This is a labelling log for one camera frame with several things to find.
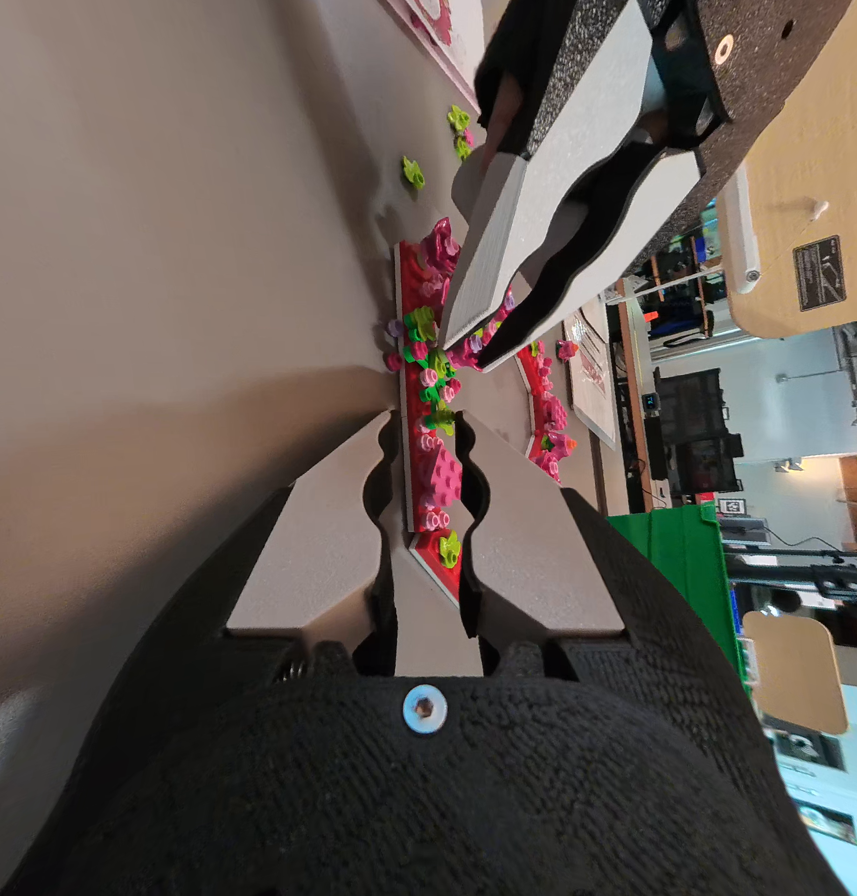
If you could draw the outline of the magenta lego flower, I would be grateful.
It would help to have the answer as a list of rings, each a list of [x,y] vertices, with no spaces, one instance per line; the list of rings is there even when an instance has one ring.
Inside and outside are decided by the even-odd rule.
[[[479,356],[484,346],[482,336],[473,333],[445,349],[446,358],[454,370],[471,368],[481,372],[483,368],[479,363]]]

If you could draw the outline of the person's left hand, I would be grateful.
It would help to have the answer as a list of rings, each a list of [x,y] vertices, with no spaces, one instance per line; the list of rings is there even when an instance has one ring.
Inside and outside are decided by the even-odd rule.
[[[523,105],[523,92],[517,81],[506,77],[501,79],[490,118],[486,126],[482,169],[488,168],[499,150],[500,144],[508,132],[513,120]]]

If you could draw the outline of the wooden board on white stand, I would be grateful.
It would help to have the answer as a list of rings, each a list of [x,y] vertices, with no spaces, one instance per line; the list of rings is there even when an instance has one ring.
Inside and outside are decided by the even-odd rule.
[[[750,192],[759,278],[742,292],[739,252],[725,248],[728,305],[761,339],[857,321],[857,1],[849,3],[737,168]]]

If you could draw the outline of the green lego flower sprig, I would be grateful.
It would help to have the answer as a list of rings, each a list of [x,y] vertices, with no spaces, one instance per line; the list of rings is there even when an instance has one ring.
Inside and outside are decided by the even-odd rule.
[[[454,435],[455,412],[451,408],[458,388],[456,370],[438,346],[434,308],[422,305],[402,318],[401,383],[410,425],[427,434]]]

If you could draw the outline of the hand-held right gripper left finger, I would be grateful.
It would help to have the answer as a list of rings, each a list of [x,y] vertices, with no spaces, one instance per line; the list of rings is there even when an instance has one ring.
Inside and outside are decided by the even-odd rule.
[[[398,617],[381,518],[393,498],[396,416],[385,410],[290,488],[226,629],[304,655],[342,644],[367,676],[395,671]]]

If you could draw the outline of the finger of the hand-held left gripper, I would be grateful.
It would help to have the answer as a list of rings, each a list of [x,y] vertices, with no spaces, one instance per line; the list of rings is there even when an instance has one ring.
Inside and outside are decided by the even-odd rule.
[[[602,39],[591,49],[591,13],[576,9],[555,63],[543,135],[528,149],[496,152],[480,175],[480,151],[455,176],[452,199],[467,237],[446,298],[438,344],[450,348],[501,305],[524,263],[564,249],[586,215],[565,206],[578,181],[620,147],[640,114],[651,36],[637,2],[594,10]]]
[[[702,177],[698,151],[628,145],[591,185],[577,231],[479,354],[490,372],[619,280]]]

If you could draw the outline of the laminated instruction sheet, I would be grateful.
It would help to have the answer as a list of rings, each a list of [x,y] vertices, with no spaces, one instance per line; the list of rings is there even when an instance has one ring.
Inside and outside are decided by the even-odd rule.
[[[565,319],[562,336],[565,342],[574,346],[574,353],[565,361],[571,407],[600,442],[614,451],[619,445],[619,428],[604,296],[594,297]]]

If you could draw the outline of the black equipment cases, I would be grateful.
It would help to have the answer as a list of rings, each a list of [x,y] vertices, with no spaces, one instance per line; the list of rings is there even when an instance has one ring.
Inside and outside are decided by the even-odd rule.
[[[728,431],[720,369],[663,376],[656,368],[654,378],[672,498],[741,492],[736,461],[745,451]]]

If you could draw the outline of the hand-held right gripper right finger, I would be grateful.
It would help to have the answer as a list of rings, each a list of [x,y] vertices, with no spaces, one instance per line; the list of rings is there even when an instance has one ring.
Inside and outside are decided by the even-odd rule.
[[[460,618],[491,676],[514,644],[541,652],[608,641],[625,623],[571,513],[565,490],[473,414],[455,418],[462,502]]]

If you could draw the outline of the green plastic bin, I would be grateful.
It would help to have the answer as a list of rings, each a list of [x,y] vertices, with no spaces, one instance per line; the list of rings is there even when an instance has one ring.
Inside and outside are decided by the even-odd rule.
[[[746,681],[738,615],[713,502],[610,516],[609,523],[682,594]]]

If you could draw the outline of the red lego heart wreath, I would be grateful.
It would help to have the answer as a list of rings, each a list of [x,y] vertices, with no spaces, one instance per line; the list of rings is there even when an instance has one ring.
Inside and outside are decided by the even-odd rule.
[[[402,241],[391,251],[396,305],[393,319],[402,320],[415,307],[431,306],[436,314],[437,342],[441,349],[440,324],[459,256],[460,246],[453,237],[452,224],[447,217],[440,218],[419,242]],[[491,315],[489,322],[473,332],[482,336],[484,346],[514,309],[515,300],[508,289],[501,306]],[[393,340],[391,336],[390,339],[394,342],[391,352],[400,353],[399,340]],[[458,392],[453,403],[462,387],[460,374],[470,369],[456,370]],[[412,428],[403,401],[401,370],[397,374],[400,382],[406,530],[412,534],[410,552],[445,596],[457,606],[462,545],[449,512],[461,499],[462,467],[446,444],[453,440],[454,435],[427,434]]]

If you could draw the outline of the lego instruction booklet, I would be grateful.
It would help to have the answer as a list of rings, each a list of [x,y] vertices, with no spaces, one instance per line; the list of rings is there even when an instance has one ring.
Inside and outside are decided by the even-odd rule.
[[[474,80],[486,42],[481,1],[379,1],[479,115]]]

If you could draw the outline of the small beige board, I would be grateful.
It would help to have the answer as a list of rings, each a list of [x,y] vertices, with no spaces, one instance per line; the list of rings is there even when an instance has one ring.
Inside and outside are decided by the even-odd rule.
[[[848,711],[829,630],[804,616],[746,613],[752,700],[759,713],[827,735],[848,732]]]

